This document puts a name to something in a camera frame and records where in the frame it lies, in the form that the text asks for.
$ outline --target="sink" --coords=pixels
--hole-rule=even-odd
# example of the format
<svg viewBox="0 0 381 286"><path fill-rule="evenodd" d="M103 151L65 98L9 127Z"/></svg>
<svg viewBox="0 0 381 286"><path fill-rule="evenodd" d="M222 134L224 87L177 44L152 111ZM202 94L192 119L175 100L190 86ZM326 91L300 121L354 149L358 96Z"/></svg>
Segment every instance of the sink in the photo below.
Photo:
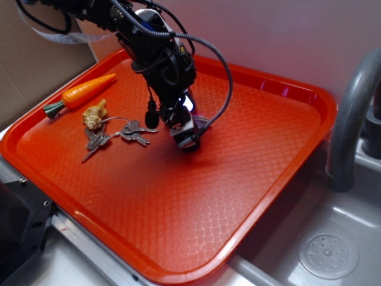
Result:
<svg viewBox="0 0 381 286"><path fill-rule="evenodd" d="M269 285L381 285L381 161L358 153L355 186L333 192L326 150L315 150L236 250Z"/></svg>

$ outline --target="gray faucet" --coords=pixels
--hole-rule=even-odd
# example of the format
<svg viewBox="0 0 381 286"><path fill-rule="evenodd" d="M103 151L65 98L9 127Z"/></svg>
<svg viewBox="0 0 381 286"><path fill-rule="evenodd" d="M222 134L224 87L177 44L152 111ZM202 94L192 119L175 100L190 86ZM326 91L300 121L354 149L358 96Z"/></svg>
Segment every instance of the gray faucet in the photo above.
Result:
<svg viewBox="0 0 381 286"><path fill-rule="evenodd" d="M346 88L333 127L327 158L327 184L337 192L354 186L354 160L360 137L363 151L381 158L381 48L369 52Z"/></svg>

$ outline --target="orange tray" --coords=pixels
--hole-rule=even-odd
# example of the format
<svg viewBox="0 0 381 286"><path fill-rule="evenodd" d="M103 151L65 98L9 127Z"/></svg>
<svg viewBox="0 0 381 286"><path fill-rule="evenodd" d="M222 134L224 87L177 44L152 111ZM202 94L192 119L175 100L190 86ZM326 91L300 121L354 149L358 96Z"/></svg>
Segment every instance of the orange tray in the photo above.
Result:
<svg viewBox="0 0 381 286"><path fill-rule="evenodd" d="M181 284L226 261L246 233L332 127L336 105L320 88L231 66L229 108L201 138L179 150L161 123L143 147L113 138L88 153L82 113L100 99L109 116L142 125L149 100L142 76L117 51L27 113L4 136L0 152L65 212L147 279ZM211 118L227 80L218 62L197 57L197 112ZM63 90L107 73L117 81L86 105L54 120L42 106ZM125 124L111 120L112 134Z"/></svg>

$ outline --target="small gold toy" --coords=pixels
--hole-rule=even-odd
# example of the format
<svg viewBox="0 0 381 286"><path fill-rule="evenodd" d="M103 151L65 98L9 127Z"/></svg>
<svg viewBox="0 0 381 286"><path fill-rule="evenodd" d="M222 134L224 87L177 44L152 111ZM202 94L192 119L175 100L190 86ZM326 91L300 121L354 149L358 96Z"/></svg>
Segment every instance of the small gold toy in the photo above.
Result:
<svg viewBox="0 0 381 286"><path fill-rule="evenodd" d="M103 120L104 117L107 116L107 110L105 108L106 100L101 100L98 105L90 106L83 114L82 114L82 123L89 130L94 130L97 127L99 122Z"/></svg>

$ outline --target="sink drain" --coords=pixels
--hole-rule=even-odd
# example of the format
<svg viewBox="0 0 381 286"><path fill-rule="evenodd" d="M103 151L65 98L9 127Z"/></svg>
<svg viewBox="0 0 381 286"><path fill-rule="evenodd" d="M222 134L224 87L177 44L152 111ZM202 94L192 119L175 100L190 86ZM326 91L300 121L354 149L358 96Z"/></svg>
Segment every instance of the sink drain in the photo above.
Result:
<svg viewBox="0 0 381 286"><path fill-rule="evenodd" d="M356 268L358 249L347 235L335 229L316 229L299 243L299 259L311 274L323 279L343 278Z"/></svg>

